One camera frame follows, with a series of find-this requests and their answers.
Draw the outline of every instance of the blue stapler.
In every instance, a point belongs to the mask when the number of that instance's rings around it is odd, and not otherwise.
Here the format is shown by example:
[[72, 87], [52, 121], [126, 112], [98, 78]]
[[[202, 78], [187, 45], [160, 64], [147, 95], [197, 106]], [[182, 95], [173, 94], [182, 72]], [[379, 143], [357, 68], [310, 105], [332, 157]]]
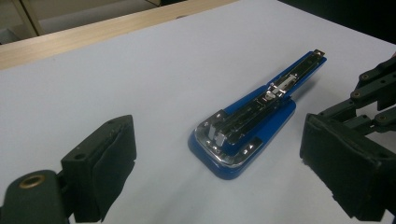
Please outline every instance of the blue stapler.
[[326, 61], [309, 51], [266, 85], [201, 122], [189, 139], [191, 151], [218, 177], [234, 179], [265, 149], [296, 104], [290, 95]]

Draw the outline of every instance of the wooden edge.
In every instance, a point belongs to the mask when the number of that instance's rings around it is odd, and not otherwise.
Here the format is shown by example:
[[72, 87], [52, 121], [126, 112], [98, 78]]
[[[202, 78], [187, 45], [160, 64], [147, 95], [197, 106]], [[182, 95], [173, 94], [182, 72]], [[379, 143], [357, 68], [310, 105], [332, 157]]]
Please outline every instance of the wooden edge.
[[190, 0], [0, 46], [0, 70], [48, 58], [237, 0]]

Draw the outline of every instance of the screw hole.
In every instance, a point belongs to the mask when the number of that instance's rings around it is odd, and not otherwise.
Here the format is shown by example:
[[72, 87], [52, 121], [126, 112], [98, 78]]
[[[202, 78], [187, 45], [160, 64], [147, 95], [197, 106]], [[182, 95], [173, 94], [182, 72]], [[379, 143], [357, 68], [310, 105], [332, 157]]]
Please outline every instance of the screw hole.
[[31, 175], [25, 178], [24, 180], [22, 180], [22, 182], [20, 183], [20, 188], [21, 189], [34, 188], [40, 185], [41, 183], [43, 183], [45, 179], [46, 177], [44, 177], [43, 175]]

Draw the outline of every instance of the black plastic part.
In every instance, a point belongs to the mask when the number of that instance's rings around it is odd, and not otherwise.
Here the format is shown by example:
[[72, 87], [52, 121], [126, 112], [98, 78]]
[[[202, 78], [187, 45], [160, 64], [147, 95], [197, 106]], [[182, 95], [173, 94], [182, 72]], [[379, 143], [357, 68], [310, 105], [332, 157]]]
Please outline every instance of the black plastic part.
[[64, 181], [76, 199], [70, 203], [76, 222], [105, 218], [135, 159], [132, 116], [108, 121], [62, 159]]
[[396, 107], [371, 120], [356, 110], [396, 103], [396, 58], [360, 75], [350, 99], [305, 120], [300, 156], [350, 217], [380, 221], [396, 215], [396, 155], [365, 135], [396, 131]]
[[395, 206], [396, 155], [342, 123], [307, 115], [300, 156], [350, 217], [380, 221]]
[[53, 171], [37, 171], [12, 182], [7, 188], [0, 223], [68, 223], [57, 175]]
[[377, 101], [377, 109], [383, 110], [396, 103], [396, 57], [360, 75], [356, 89], [350, 93], [357, 108]]

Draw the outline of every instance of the stapler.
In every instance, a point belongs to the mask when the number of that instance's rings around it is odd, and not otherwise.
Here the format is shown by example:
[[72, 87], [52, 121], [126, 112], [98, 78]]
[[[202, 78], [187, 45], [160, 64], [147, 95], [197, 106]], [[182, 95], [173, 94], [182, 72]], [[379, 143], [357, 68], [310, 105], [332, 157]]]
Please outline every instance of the stapler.
[[238, 177], [293, 114], [290, 95], [326, 58], [309, 51], [267, 84], [201, 122], [189, 138], [191, 151], [218, 177]]

